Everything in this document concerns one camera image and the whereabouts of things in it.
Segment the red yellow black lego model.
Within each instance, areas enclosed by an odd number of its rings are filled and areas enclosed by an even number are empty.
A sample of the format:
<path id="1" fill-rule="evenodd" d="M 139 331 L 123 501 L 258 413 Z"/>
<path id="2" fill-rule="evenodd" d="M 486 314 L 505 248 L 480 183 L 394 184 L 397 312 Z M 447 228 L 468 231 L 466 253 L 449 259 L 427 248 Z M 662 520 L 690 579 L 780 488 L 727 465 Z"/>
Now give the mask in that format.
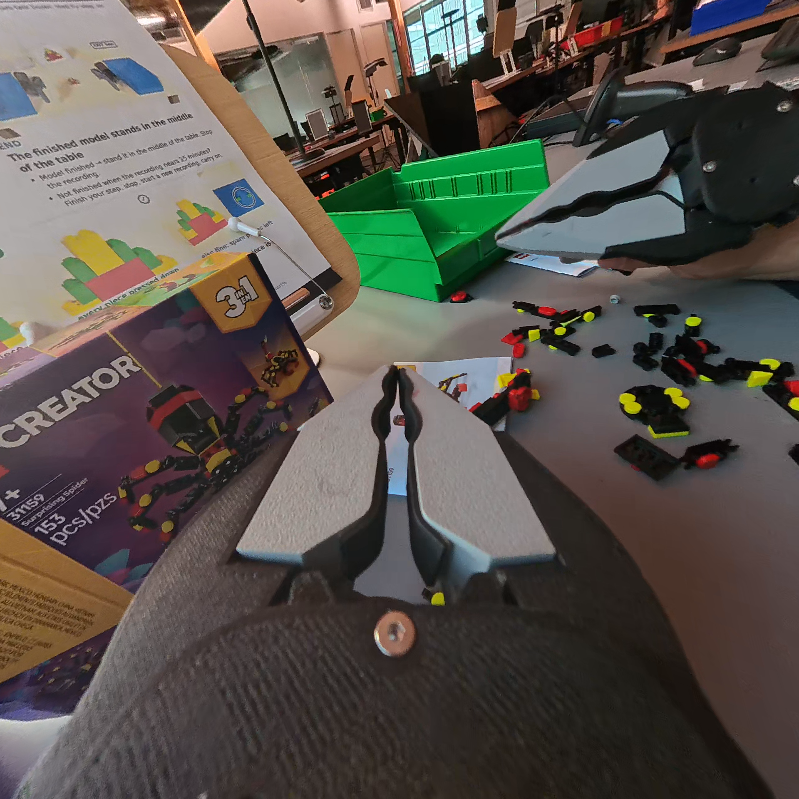
<path id="1" fill-rule="evenodd" d="M 498 381 L 499 392 L 469 409 L 469 413 L 495 429 L 505 423 L 511 412 L 526 412 L 532 403 L 540 400 L 538 389 L 532 386 L 529 369 L 517 368 L 514 373 L 500 375 Z"/>

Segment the person's right hand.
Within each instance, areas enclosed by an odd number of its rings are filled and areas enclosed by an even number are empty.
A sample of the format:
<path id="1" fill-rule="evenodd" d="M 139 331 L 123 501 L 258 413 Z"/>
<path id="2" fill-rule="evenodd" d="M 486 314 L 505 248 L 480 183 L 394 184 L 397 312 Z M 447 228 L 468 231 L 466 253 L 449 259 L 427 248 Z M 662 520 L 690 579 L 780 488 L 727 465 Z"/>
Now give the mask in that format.
<path id="1" fill-rule="evenodd" d="M 669 270 L 692 280 L 798 281 L 798 219 L 759 228 L 747 245 Z"/>

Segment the pile of lego pieces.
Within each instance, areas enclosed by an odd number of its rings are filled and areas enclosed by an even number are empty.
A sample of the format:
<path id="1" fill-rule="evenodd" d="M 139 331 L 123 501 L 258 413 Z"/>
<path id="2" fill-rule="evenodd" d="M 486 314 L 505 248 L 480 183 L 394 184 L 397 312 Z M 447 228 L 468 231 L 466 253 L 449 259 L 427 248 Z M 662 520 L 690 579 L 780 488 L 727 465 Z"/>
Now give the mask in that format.
<path id="1" fill-rule="evenodd" d="M 514 311 L 546 320 L 546 325 L 526 325 L 512 329 L 502 341 L 513 346 L 513 356 L 524 354 L 525 341 L 539 342 L 548 350 L 575 356 L 581 348 L 573 340 L 575 325 L 588 324 L 603 314 L 603 306 L 585 309 L 559 310 L 523 300 L 512 303 Z M 679 316 L 675 304 L 635 305 L 634 314 L 645 319 L 658 331 L 671 316 Z M 618 396 L 618 407 L 625 418 L 644 425 L 648 438 L 634 434 L 617 445 L 614 453 L 635 471 L 654 481 L 672 475 L 679 467 L 685 471 L 708 471 L 718 467 L 740 446 L 731 439 L 713 439 L 688 446 L 678 458 L 654 444 L 655 441 L 684 438 L 691 432 L 685 414 L 691 405 L 685 389 L 697 382 L 727 385 L 742 382 L 746 387 L 761 390 L 783 411 L 797 421 L 797 368 L 792 362 L 774 358 L 745 360 L 727 357 L 713 363 L 709 357 L 720 355 L 722 349 L 702 336 L 703 319 L 691 314 L 685 317 L 681 333 L 666 346 L 663 333 L 652 332 L 646 341 L 632 347 L 633 364 L 647 373 L 660 372 L 671 381 L 667 387 L 658 385 L 633 386 Z"/>

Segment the green plastic bin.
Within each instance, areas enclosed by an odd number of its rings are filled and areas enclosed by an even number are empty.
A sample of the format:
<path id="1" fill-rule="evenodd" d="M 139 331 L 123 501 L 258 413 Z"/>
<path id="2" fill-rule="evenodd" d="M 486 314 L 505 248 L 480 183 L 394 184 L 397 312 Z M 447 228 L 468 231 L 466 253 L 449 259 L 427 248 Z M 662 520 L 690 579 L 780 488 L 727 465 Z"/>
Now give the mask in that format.
<path id="1" fill-rule="evenodd" d="M 362 286 L 441 302 L 505 257 L 497 230 L 549 185 L 534 139 L 385 169 L 319 203 Z"/>

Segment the printed instruction sheet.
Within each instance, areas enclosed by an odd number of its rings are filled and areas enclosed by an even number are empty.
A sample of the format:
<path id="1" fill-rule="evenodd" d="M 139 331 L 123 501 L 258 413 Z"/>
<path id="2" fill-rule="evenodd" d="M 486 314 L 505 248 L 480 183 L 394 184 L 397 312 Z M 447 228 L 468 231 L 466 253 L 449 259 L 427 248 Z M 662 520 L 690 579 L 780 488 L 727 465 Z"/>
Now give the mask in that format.
<path id="1" fill-rule="evenodd" d="M 340 270 L 124 2 L 2 2 L 2 352 L 216 253 Z"/>

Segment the closed instruction booklet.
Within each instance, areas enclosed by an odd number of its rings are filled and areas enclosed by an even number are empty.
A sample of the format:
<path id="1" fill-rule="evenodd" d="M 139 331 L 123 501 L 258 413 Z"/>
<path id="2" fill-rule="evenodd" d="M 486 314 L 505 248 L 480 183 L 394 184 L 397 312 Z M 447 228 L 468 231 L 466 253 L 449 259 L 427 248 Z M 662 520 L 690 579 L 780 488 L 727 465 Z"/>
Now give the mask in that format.
<path id="1" fill-rule="evenodd" d="M 505 258 L 505 262 L 578 278 L 592 273 L 598 268 L 598 263 L 596 261 L 582 260 L 564 262 L 558 256 L 535 253 L 513 253 Z"/>

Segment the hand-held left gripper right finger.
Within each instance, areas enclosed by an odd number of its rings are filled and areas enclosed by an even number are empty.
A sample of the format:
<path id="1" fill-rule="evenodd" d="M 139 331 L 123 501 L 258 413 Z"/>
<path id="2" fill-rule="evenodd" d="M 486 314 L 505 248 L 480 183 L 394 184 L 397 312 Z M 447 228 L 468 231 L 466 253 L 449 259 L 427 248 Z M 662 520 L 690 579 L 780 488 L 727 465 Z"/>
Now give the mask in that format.
<path id="1" fill-rule="evenodd" d="M 556 549 L 492 428 L 413 370 L 398 373 L 412 554 L 428 587 L 546 563 Z"/>

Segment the open spider instruction booklet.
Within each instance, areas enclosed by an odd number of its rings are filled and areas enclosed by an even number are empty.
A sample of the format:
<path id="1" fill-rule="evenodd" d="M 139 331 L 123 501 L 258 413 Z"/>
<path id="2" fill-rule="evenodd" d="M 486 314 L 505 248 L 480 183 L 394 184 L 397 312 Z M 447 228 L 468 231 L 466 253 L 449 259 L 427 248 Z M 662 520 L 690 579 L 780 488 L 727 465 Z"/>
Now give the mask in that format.
<path id="1" fill-rule="evenodd" d="M 506 387 L 502 375 L 514 374 L 511 356 L 479 357 L 440 362 L 396 364 L 412 368 L 429 383 L 470 410 L 477 403 L 491 398 Z M 392 409 L 392 431 L 386 440 L 389 478 L 398 478 L 407 466 L 405 416 L 397 399 Z"/>

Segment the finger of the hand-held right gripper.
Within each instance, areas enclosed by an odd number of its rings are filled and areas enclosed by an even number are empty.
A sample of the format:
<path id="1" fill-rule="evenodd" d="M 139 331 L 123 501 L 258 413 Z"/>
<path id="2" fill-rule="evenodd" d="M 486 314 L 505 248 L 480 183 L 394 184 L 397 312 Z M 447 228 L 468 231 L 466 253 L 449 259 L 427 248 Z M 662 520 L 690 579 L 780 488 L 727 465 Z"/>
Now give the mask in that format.
<path id="1" fill-rule="evenodd" d="M 496 243 L 516 253 L 597 261 L 615 247 L 684 232 L 684 197 L 675 175 L 617 187 L 567 175 L 501 227 Z"/>
<path id="2" fill-rule="evenodd" d="M 686 225 L 684 131 L 619 132 L 543 195 L 544 225 Z"/>

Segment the purple lego set box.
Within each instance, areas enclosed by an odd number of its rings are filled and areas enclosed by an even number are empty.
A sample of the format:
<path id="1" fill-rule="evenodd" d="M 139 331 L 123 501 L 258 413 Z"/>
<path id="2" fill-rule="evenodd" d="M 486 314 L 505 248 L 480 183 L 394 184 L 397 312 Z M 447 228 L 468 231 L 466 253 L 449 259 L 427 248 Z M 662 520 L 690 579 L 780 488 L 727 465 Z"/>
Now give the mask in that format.
<path id="1" fill-rule="evenodd" d="M 331 401 L 254 254 L 4 353 L 2 719 L 71 713 L 178 534 Z"/>

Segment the black barcode scanner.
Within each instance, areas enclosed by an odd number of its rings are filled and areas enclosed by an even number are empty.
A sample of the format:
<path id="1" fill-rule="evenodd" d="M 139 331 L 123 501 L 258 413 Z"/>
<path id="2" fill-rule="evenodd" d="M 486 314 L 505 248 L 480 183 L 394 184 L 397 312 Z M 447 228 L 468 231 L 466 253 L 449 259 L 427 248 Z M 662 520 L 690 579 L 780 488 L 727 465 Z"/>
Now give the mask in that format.
<path id="1" fill-rule="evenodd" d="M 577 132 L 574 147 L 589 144 L 595 136 L 603 136 L 611 120 L 624 122 L 659 105 L 694 94 L 689 84 L 675 81 L 637 82 L 627 85 L 622 68 L 606 75 L 595 89 Z"/>

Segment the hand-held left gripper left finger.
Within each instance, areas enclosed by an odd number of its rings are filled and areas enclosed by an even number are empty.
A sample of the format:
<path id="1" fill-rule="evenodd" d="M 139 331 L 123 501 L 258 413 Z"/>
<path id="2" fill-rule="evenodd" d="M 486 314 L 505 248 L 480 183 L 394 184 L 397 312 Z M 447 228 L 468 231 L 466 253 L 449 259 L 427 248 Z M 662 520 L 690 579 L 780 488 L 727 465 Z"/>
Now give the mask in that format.
<path id="1" fill-rule="evenodd" d="M 390 414 L 398 368 L 305 422 L 236 545 L 248 560 L 357 578 L 385 539 Z"/>

